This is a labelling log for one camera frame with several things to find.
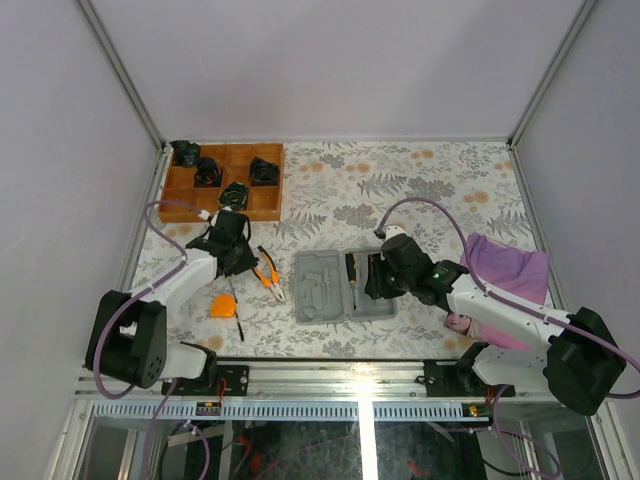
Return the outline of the black blue tape roll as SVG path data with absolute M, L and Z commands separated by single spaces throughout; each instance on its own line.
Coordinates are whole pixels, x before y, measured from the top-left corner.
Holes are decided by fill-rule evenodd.
M 221 190 L 218 197 L 218 208 L 232 211 L 244 211 L 248 206 L 249 187 L 234 181 Z

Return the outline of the orange wooden compartment tray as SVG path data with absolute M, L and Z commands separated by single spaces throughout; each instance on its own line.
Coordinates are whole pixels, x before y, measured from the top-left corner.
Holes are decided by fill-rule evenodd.
M 163 203 L 157 213 L 164 223 L 193 223 L 201 220 L 196 211 L 184 207 L 186 203 L 198 210 L 211 213 L 219 210 L 218 197 L 222 189 L 237 181 L 249 187 L 248 206 L 240 213 L 252 221 L 278 221 L 281 212 L 284 174 L 284 146 L 281 143 L 257 144 L 202 144 L 200 158 L 212 157 L 223 169 L 222 183 L 215 188 L 196 188 L 196 167 L 184 168 L 171 162 L 161 196 Z M 276 186 L 252 186 L 249 165 L 254 157 L 260 157 L 280 167 Z

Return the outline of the black tape roll right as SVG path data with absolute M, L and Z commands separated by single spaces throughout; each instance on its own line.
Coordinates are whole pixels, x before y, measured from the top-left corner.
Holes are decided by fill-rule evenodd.
M 249 165 L 252 186 L 276 186 L 279 183 L 280 167 L 260 157 L 254 157 Z

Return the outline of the black tape roll top-left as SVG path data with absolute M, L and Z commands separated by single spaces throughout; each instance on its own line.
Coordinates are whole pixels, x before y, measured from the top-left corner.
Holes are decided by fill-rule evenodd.
M 188 140 L 170 142 L 173 149 L 173 164 L 175 166 L 192 168 L 200 162 L 201 146 Z

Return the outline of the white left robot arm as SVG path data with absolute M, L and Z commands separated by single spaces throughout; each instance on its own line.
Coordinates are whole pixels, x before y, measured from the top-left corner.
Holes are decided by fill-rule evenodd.
M 230 209 L 198 213 L 207 229 L 182 246 L 163 233 L 179 251 L 178 262 L 146 285 L 132 291 L 110 290 L 101 298 L 85 356 L 85 367 L 107 398 L 121 393 L 107 390 L 107 376 L 128 385 L 149 389 L 173 381 L 177 392 L 212 392 L 219 381 L 214 351 L 168 340 L 169 317 L 196 291 L 215 279 L 244 273 L 257 266 L 249 240 L 249 218 Z

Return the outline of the small black yellow screwdriver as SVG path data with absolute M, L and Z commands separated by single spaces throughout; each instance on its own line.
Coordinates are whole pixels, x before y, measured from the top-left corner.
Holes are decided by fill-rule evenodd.
M 352 252 L 345 254 L 347 278 L 350 285 L 353 310 L 357 309 L 357 270 L 355 257 Z

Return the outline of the large black yellow screwdriver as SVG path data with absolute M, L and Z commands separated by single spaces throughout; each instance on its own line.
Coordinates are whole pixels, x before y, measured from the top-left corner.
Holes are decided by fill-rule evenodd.
M 240 321 L 240 317 L 239 317 L 239 301 L 238 301 L 238 298 L 237 298 L 237 295 L 236 295 L 236 291 L 235 291 L 235 287 L 234 287 L 234 284 L 233 284 L 232 277 L 228 276 L 228 277 L 226 277 L 226 280 L 227 280 L 227 283 L 229 285 L 231 296 L 233 297 L 233 300 L 234 300 L 234 318 L 235 318 L 235 321 L 236 321 L 236 326 L 237 326 L 237 329 L 238 329 L 239 338 L 240 338 L 240 341 L 242 343 L 244 343 L 245 342 L 245 335 L 244 335 L 243 327 L 241 325 L 241 321 Z

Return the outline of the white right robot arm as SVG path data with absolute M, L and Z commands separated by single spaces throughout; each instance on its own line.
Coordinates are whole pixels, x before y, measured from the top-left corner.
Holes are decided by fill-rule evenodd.
M 374 233 L 382 245 L 369 257 L 367 296 L 410 294 L 448 314 L 492 324 L 525 344 L 513 349 L 481 341 L 473 360 L 456 369 L 463 392 L 478 394 L 489 385 L 547 391 L 583 416 L 594 415 L 611 397 L 627 362 L 598 313 L 537 305 L 474 277 L 458 263 L 434 262 L 397 226 Z

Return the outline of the grey plastic tool case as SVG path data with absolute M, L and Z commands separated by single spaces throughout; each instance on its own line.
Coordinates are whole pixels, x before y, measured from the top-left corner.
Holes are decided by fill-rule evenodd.
M 352 252 L 357 270 L 357 309 L 353 310 L 345 254 Z M 379 253 L 378 248 L 340 250 L 309 250 L 294 255 L 291 280 L 294 313 L 298 324 L 314 325 L 358 322 L 394 318 L 398 313 L 394 299 L 372 300 L 365 292 L 367 259 Z

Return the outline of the orange tape measure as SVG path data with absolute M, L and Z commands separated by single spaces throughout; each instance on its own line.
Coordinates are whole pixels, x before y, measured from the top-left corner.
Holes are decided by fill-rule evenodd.
M 234 318 L 234 300 L 230 294 L 216 296 L 210 307 L 209 315 L 216 319 Z

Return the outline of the orange black pliers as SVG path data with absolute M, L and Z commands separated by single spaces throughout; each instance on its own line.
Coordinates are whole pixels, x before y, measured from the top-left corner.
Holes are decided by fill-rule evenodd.
M 286 303 L 286 298 L 281 287 L 280 275 L 277 267 L 271 255 L 266 251 L 264 247 L 258 246 L 257 249 L 266 261 L 269 272 L 267 274 L 264 274 L 258 267 L 254 267 L 252 269 L 252 272 L 262 283 L 262 285 L 271 292 L 275 300 L 279 304 L 284 305 Z

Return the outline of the aluminium front rail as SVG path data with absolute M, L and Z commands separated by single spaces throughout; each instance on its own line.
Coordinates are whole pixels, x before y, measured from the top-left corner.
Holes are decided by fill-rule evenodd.
M 471 401 L 487 387 L 454 360 L 422 361 L 258 361 L 226 358 L 217 363 L 216 383 L 199 387 L 182 380 L 173 397 L 204 401 L 346 400 L 371 394 L 380 400 L 434 398 Z

